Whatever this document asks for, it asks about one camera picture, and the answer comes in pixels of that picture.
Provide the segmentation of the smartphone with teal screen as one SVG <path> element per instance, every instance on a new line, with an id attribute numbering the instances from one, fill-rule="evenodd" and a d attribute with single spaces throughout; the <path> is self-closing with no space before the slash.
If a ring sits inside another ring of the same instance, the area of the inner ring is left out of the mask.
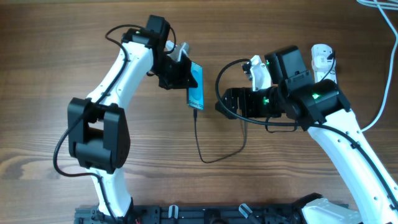
<path id="1" fill-rule="evenodd" d="M 191 73 L 198 86 L 188 88 L 187 104 L 194 109 L 204 110 L 203 68 L 192 62 Z"/>

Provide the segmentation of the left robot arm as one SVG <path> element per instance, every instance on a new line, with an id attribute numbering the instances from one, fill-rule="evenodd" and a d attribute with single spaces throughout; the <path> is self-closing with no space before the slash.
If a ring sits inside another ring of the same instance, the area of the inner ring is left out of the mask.
<path id="1" fill-rule="evenodd" d="M 201 66 L 188 57 L 186 42 L 168 37 L 174 30 L 164 17 L 151 15 L 145 27 L 125 26 L 115 62 L 102 82 L 84 99 L 68 105 L 68 150 L 95 183 L 99 205 L 90 222 L 134 223 L 134 203 L 123 165 L 131 138 L 126 110 L 145 76 L 156 76 L 166 90 L 203 91 Z"/>

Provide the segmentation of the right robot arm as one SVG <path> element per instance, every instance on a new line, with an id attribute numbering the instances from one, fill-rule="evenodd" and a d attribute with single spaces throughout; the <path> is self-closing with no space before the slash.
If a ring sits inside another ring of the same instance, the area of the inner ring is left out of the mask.
<path id="1" fill-rule="evenodd" d="M 250 88 L 217 94 L 216 109 L 229 119 L 265 127 L 288 117 L 290 131 L 302 128 L 326 152 L 358 206 L 337 209 L 321 195 L 305 197 L 297 211 L 306 223 L 396 223 L 397 184 L 360 130 L 351 105 L 336 82 L 315 81 L 298 47 L 291 45 L 240 60 Z"/>

